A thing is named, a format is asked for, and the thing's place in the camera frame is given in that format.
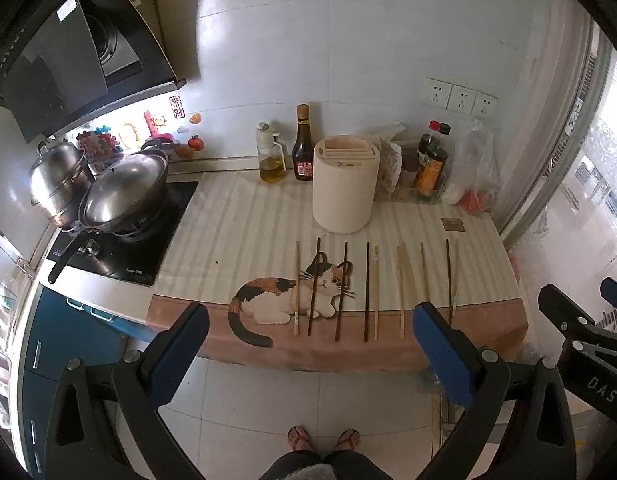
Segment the pot lid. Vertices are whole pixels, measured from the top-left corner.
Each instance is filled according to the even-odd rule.
[[[97,227],[131,214],[158,184],[166,165],[162,152],[144,150],[107,168],[84,197],[84,223]]]
[[[33,203],[49,197],[68,178],[85,166],[84,151],[66,140],[52,148],[41,142],[37,151],[40,158],[29,171],[30,191]]]

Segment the person's leg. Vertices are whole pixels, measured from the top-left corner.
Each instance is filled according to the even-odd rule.
[[[322,463],[320,456],[313,451],[310,437],[304,428],[301,426],[290,428],[287,438],[293,451],[275,460],[259,480],[281,480],[304,467]]]
[[[370,459],[355,451],[359,446],[359,433],[346,430],[341,434],[335,449],[323,460],[335,471],[337,480],[393,480]]]

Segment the kitchen counter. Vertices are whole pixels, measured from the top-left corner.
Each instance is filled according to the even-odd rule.
[[[448,205],[375,202],[364,229],[336,235],[312,218],[311,185],[291,175],[272,185],[263,183],[256,171],[169,178],[170,182],[176,180],[200,184],[153,286],[119,282],[69,267],[50,285],[47,277],[53,263],[48,260],[40,267],[38,283],[157,328],[169,327],[190,301],[205,303],[211,328],[200,355],[225,362],[304,370],[412,370],[426,365],[410,328],[411,310],[425,299],[419,244],[425,246],[431,302],[447,313],[448,238],[458,306],[453,326],[464,330],[476,346],[488,344],[509,359],[521,347],[527,330],[523,303],[506,251],[487,214],[471,216]],[[465,231],[445,231],[442,218],[460,219]],[[342,341],[333,341],[336,316],[315,319],[313,335],[308,338],[305,316],[300,323],[304,335],[294,337],[292,322],[258,324],[243,312],[243,325],[270,337],[274,345],[259,348],[238,339],[228,324],[229,304],[237,290],[257,278],[292,280],[295,240],[300,241],[301,267],[306,269],[315,254],[317,237],[322,238],[322,251],[334,268],[342,263],[344,243],[349,243],[348,260],[353,270],[348,283],[356,294],[343,303]],[[367,242],[379,247],[380,330],[378,341],[372,343],[362,339]],[[406,246],[415,280],[414,297],[407,297],[405,304],[404,339],[399,336],[396,272],[400,243]],[[371,314],[371,334],[373,324]]]

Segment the beige cylindrical container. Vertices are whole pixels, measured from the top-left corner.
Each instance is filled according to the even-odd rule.
[[[333,233],[359,231],[370,220],[379,171],[379,149],[353,136],[330,137],[315,146],[313,216]]]

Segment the dark pants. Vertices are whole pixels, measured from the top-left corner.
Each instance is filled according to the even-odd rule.
[[[338,480],[393,480],[368,458],[356,451],[333,451],[325,459],[313,451],[291,451],[275,460],[260,480],[282,480],[317,464],[330,464]]]

